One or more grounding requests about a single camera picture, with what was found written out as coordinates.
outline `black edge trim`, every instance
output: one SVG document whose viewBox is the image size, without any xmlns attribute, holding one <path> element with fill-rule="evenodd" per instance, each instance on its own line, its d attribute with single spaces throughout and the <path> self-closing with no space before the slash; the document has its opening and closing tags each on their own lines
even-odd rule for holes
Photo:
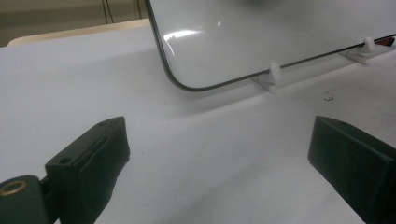
<svg viewBox="0 0 396 224">
<path fill-rule="evenodd" d="M 220 84 L 216 84 L 216 85 L 208 86 L 208 87 L 202 87 L 202 88 L 192 88 L 192 87 L 184 85 L 183 83 L 179 82 L 175 78 L 175 76 L 172 73 L 171 68 L 169 67 L 169 63 L 168 63 L 168 61 L 166 59 L 166 54 L 165 54 L 165 51 L 163 49 L 163 42 L 161 40 L 160 31 L 158 30 L 157 22 L 155 21 L 155 16 L 154 16 L 154 12 L 153 12 L 152 7 L 151 7 L 150 0 L 145 0 L 145 2 L 146 2 L 146 7 L 148 9 L 148 17 L 149 17 L 149 20 L 150 20 L 150 23 L 151 23 L 152 32 L 154 33 L 154 39 L 155 39 L 155 42 L 157 43 L 157 47 L 158 47 L 157 49 L 160 52 L 161 61 L 163 62 L 163 68 L 165 69 L 166 75 L 171 80 L 171 82 L 173 82 L 177 87 L 181 88 L 182 90 L 184 90 L 184 91 L 210 91 L 210 90 L 213 90 L 213 89 L 218 88 L 218 87 L 222 87 L 222 86 L 225 86 L 225 85 L 228 85 L 228 84 L 231 84 L 231 83 L 235 83 L 237 81 L 242 81 L 244 79 L 248 79 L 248 78 L 251 78 L 251 77 L 257 77 L 257 76 L 262 75 L 262 74 L 269 74 L 269 70 L 264 70 L 264 71 L 261 71 L 261 72 L 253 73 L 251 75 L 246 75 L 246 76 L 243 76 L 243 77 L 232 79 L 230 81 L 222 82 Z M 396 36 L 396 34 L 387 35 L 387 36 L 375 39 L 375 41 L 379 41 L 379 40 L 382 40 L 382 39 L 390 38 L 390 37 L 393 37 L 393 36 Z M 306 62 L 313 61 L 313 60 L 318 59 L 318 58 L 326 57 L 326 56 L 329 56 L 329 55 L 332 55 L 332 54 L 335 54 L 335 53 L 338 53 L 338 52 L 342 52 L 342 51 L 345 51 L 345 50 L 354 49 L 354 48 L 362 47 L 362 46 L 364 46 L 364 43 L 358 44 L 358 45 L 354 45 L 354 46 L 351 46 L 351 47 L 348 47 L 348 48 L 344 48 L 344 49 L 335 50 L 335 51 L 332 51 L 332 52 L 329 52 L 329 53 L 320 54 L 318 56 L 307 58 L 307 59 L 303 59 L 303 60 L 300 60 L 300 61 L 297 61 L 297 62 L 294 62 L 294 63 L 287 63 L 287 64 L 284 64 L 284 65 L 281 65 L 280 68 L 287 68 L 287 67 L 291 67 L 291 66 L 294 66 L 296 64 L 299 64 L 299 63 L 306 63 Z"/>
</svg>

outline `white clip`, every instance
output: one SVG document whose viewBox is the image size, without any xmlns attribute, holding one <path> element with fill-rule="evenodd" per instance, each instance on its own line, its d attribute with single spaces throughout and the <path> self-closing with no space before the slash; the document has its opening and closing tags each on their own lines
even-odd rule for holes
<svg viewBox="0 0 396 224">
<path fill-rule="evenodd" d="M 262 87 L 272 94 L 276 94 L 277 83 L 282 78 L 282 71 L 279 64 L 271 63 L 269 67 L 270 73 L 254 77 L 253 80 L 259 83 Z"/>
<path fill-rule="evenodd" d="M 362 54 L 372 53 L 375 50 L 375 42 L 371 37 L 364 39 L 364 46 L 361 48 L 354 48 L 341 53 L 341 55 L 362 64 L 369 64 L 368 58 Z"/>
</svg>

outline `tabletop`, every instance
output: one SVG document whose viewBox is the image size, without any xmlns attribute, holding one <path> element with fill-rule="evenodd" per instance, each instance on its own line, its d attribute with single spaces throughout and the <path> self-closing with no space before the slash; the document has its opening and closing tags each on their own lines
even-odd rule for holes
<svg viewBox="0 0 396 224">
<path fill-rule="evenodd" d="M 307 153 L 315 116 L 396 147 L 396 50 L 372 60 L 285 69 L 278 94 L 251 80 L 187 92 L 149 27 L 1 48 L 0 180 L 44 177 L 91 126 L 124 116 L 131 160 L 96 223 L 361 224 Z"/>
</svg>

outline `whiteboard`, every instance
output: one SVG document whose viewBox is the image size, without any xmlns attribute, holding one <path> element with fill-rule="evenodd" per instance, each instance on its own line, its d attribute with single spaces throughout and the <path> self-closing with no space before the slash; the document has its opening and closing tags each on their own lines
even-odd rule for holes
<svg viewBox="0 0 396 224">
<path fill-rule="evenodd" d="M 396 34 L 395 0 L 147 0 L 170 79 L 205 91 Z"/>
</svg>

